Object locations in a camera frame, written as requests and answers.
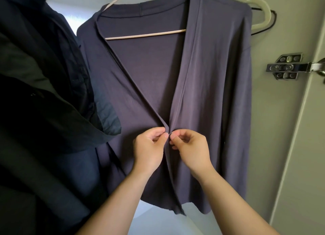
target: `garment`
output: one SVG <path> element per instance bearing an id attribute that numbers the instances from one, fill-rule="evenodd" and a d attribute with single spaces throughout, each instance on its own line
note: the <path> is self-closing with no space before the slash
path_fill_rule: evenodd
<path id="1" fill-rule="evenodd" d="M 245 196 L 251 118 L 250 33 L 252 13 L 234 0 L 154 0 L 105 6 L 81 25 L 77 36 L 103 96 L 111 101 L 122 133 L 109 147 L 127 174 L 132 140 L 148 128 L 171 133 L 188 128 L 205 135 L 216 170 Z M 109 40 L 184 29 L 186 33 Z M 100 160 L 107 147 L 97 149 Z M 199 183 L 167 143 L 164 159 L 142 200 L 183 213 L 193 202 L 207 213 Z M 108 176 L 111 192 L 123 178 Z"/>
<path id="2" fill-rule="evenodd" d="M 0 233 L 74 234 L 107 198 L 95 147 L 120 122 L 62 15 L 45 0 L 0 10 Z"/>

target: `hand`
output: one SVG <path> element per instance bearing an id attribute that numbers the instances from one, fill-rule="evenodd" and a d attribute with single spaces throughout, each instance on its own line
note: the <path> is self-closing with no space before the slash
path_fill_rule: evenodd
<path id="1" fill-rule="evenodd" d="M 197 180 L 207 170 L 214 169 L 205 136 L 192 130 L 179 129 L 172 132 L 170 139 L 172 148 L 179 150 L 181 159 Z"/>
<path id="2" fill-rule="evenodd" d="M 154 127 L 138 135 L 133 140 L 135 158 L 133 170 L 150 177 L 163 159 L 167 139 L 168 133 L 164 127 Z"/>

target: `person's left arm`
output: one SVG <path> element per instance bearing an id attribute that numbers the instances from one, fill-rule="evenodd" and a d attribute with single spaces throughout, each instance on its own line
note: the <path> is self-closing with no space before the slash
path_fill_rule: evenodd
<path id="1" fill-rule="evenodd" d="M 76 235 L 128 233 L 144 187 L 163 159 L 167 139 L 164 127 L 151 128 L 136 137 L 131 173 Z"/>

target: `white clothes hanger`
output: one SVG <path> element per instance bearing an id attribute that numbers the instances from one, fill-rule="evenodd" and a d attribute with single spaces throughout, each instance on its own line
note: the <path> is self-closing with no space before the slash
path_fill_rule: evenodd
<path id="1" fill-rule="evenodd" d="M 103 11 L 111 7 L 114 3 L 118 0 L 113 0 L 110 4 L 108 4 Z M 266 27 L 271 21 L 271 9 L 266 1 L 264 0 L 237 0 L 242 3 L 254 3 L 261 7 L 262 11 L 264 12 L 264 22 L 252 25 L 252 30 L 256 30 L 259 28 Z M 157 33 L 149 33 L 149 34 L 141 34 L 141 35 L 132 35 L 132 36 L 122 36 L 122 37 L 111 37 L 105 38 L 105 40 L 116 40 L 116 39 L 133 39 L 133 38 L 142 38 L 142 37 L 149 37 L 149 36 L 159 36 L 159 35 L 166 35 L 166 34 L 173 34 L 179 32 L 186 32 L 186 29 L 183 30 L 176 30 L 176 31 L 169 31 L 169 32 L 157 32 Z"/>

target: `person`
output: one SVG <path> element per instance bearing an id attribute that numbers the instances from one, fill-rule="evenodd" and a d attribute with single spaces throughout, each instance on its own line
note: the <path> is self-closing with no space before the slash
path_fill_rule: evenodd
<path id="1" fill-rule="evenodd" d="M 77 235 L 127 234 L 144 187 L 160 165 L 169 134 L 164 127 L 151 128 L 134 140 L 134 166 L 108 200 Z M 262 219 L 214 169 L 205 136 L 191 130 L 175 130 L 170 144 L 201 184 L 224 235 L 279 234 Z"/>

